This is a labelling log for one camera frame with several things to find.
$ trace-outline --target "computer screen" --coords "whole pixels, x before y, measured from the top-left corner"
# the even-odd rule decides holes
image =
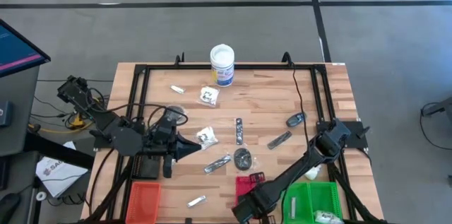
[[[0,20],[0,77],[49,61],[48,55]]]

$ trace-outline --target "black floor line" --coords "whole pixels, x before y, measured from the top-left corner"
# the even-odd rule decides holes
[[[319,0],[312,0],[314,16],[316,18],[317,33],[320,38],[320,46],[324,62],[331,62],[330,49],[328,48],[328,40],[326,40],[325,26],[323,25],[322,12],[319,6]]]
[[[310,1],[195,1],[98,4],[0,4],[0,8],[216,8],[311,6]]]
[[[450,1],[321,1],[320,6],[452,6]]]

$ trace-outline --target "yellow cable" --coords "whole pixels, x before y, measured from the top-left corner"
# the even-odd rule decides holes
[[[82,131],[84,129],[87,129],[89,126],[91,126],[93,124],[93,122],[90,122],[89,124],[86,124],[84,127],[79,128],[79,129],[75,129],[73,131],[55,131],[55,130],[51,130],[51,129],[40,129],[40,131],[44,131],[44,132],[48,132],[48,133],[55,133],[55,134],[72,134],[72,133],[76,133],[79,131]],[[32,129],[34,129],[35,127],[31,124],[28,124],[28,126]]]

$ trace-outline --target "red plastic bin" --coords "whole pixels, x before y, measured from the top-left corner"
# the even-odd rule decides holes
[[[256,186],[257,177],[260,182],[266,180],[263,172],[251,174],[248,177],[235,177],[235,205],[239,202],[239,196],[248,193]]]
[[[155,224],[160,202],[160,184],[133,182],[126,224]]]

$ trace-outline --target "concrete floor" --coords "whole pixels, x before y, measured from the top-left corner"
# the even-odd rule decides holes
[[[242,0],[0,0],[0,4],[164,1]],[[447,175],[452,175],[452,152],[424,140],[419,111],[426,102],[452,95],[452,6],[323,7],[321,12],[331,59],[347,64],[359,115],[371,126],[372,168],[386,220],[450,222],[452,188]],[[219,43],[234,47],[239,61],[278,61],[284,51],[295,61],[323,59],[309,6],[0,9],[0,18],[52,57],[41,67],[41,79],[70,74],[112,79],[119,61],[173,61],[182,52],[187,61],[208,61],[210,48]],[[39,83],[36,96],[69,110],[56,97],[58,85]],[[95,87],[108,93],[111,83]],[[38,102],[33,112],[54,114]],[[452,147],[452,127],[444,114],[425,119],[424,127],[437,144]],[[46,136],[61,143],[77,140],[79,148],[91,148],[86,134]],[[86,190],[87,181],[79,181],[71,192]],[[40,223],[76,221],[80,212],[81,206],[45,204]]]

